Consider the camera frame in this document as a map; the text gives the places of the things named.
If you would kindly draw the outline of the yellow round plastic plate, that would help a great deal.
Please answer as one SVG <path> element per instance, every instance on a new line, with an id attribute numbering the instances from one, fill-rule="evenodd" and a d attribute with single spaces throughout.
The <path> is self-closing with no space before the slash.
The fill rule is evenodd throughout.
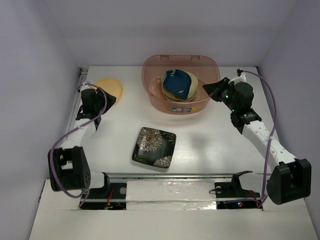
<path id="1" fill-rule="evenodd" d="M 116 78 L 102 78 L 94 83 L 94 85 L 102 88 L 108 94 L 116 97 L 118 102 L 124 92 L 122 83 Z"/>

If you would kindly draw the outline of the dark blue leaf plate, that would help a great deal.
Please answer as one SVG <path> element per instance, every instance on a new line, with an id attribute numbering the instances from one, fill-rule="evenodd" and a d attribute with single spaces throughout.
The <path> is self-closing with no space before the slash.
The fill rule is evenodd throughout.
<path id="1" fill-rule="evenodd" d="M 188 73 L 180 69 L 168 70 L 165 73 L 163 87 L 169 93 L 186 100 L 189 96 L 192 79 Z"/>

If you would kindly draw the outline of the cream bird pattern plate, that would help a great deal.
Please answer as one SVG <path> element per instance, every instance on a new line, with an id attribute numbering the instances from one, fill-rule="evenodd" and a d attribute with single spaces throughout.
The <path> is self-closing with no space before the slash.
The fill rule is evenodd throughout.
<path id="1" fill-rule="evenodd" d="M 182 99 L 180 97 L 178 97 L 177 95 L 174 95 L 173 93 L 170 93 L 169 91 L 167 91 L 164 87 L 164 80 L 166 78 L 166 74 L 163 74 L 160 79 L 162 82 L 162 86 L 161 86 L 161 90 L 162 93 L 164 94 L 164 96 L 167 98 L 168 101 L 171 102 L 190 102 L 191 100 L 193 100 L 196 95 L 197 95 L 197 88 L 198 88 L 198 79 L 196 78 L 196 76 L 194 74 L 192 74 L 191 72 L 185 71 L 191 78 L 191 85 L 190 85 L 190 89 L 189 89 L 189 94 L 187 99 Z"/>

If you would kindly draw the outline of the white divided round plate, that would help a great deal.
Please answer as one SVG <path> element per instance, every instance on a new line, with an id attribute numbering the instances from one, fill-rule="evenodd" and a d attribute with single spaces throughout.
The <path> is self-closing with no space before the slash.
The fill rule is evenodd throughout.
<path id="1" fill-rule="evenodd" d="M 191 83 L 187 99 L 195 98 L 197 96 L 197 91 L 198 91 L 197 88 L 198 88 L 198 81 L 196 79 L 195 82 L 193 81 Z M 162 93 L 163 93 L 163 95 L 165 97 L 169 97 L 169 98 L 176 99 L 176 100 L 184 100 L 181 97 L 179 97 L 177 95 L 174 95 L 173 93 L 171 93 L 168 90 L 166 90 L 165 87 L 164 87 L 164 83 L 162 83 L 161 90 L 162 90 Z"/>

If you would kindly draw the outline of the light green rectangular plate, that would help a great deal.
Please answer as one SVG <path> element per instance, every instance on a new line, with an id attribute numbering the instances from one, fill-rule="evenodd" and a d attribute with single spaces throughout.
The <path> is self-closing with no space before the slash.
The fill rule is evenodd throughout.
<path id="1" fill-rule="evenodd" d="M 170 97 L 166 97 L 166 99 L 170 102 L 177 102 L 177 103 L 187 103 L 192 101 L 194 98 L 188 98 L 188 99 L 174 99 Z"/>

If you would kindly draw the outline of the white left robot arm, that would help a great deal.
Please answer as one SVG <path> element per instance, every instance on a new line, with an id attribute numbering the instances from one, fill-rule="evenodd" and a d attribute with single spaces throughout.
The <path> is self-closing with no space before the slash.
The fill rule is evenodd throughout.
<path id="1" fill-rule="evenodd" d="M 117 100 L 92 83 L 80 85 L 77 91 L 80 106 L 76 126 L 61 136 L 47 155 L 51 189 L 74 199 L 88 192 L 91 185 L 91 171 L 83 145 L 97 132 L 102 115 Z"/>

